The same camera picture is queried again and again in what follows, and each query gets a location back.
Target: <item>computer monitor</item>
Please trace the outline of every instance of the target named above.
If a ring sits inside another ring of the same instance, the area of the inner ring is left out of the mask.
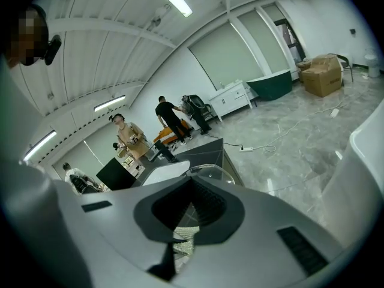
[[[112,191],[128,189],[136,181],[136,178],[115,158],[112,158],[96,176]]]

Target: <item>white ceiling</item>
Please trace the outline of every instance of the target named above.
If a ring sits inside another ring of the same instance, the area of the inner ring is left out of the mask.
[[[47,67],[42,61],[13,70],[28,100],[46,116],[36,144],[54,129],[58,135],[32,159],[40,161],[60,142],[109,111],[130,106],[146,80],[175,48],[220,12],[254,0],[185,0],[193,14],[185,18],[171,6],[158,26],[156,9],[167,0],[35,0],[47,13],[50,37],[62,46]],[[126,99],[108,109],[93,107],[113,96]]]

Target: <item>drawer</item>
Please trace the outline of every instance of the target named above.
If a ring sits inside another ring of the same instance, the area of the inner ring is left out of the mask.
[[[234,99],[237,99],[243,95],[245,95],[245,91],[244,91],[244,88],[243,86],[237,86],[236,88],[234,88],[232,91],[231,91]]]
[[[248,104],[248,100],[245,97],[245,95],[242,95],[242,96],[239,96],[237,99],[235,99],[234,103],[236,107],[242,107]]]

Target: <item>stacked cardboard box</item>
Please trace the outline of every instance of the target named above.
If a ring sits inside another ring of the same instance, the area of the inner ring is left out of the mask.
[[[308,68],[311,67],[311,61],[307,61],[307,62],[300,62],[300,63],[297,63],[296,64],[297,68],[298,68],[298,74],[299,74],[299,80],[300,82],[303,82],[302,80],[302,72],[304,70],[307,70]]]
[[[341,67],[336,55],[319,55],[302,72],[305,90],[325,97],[341,88]]]

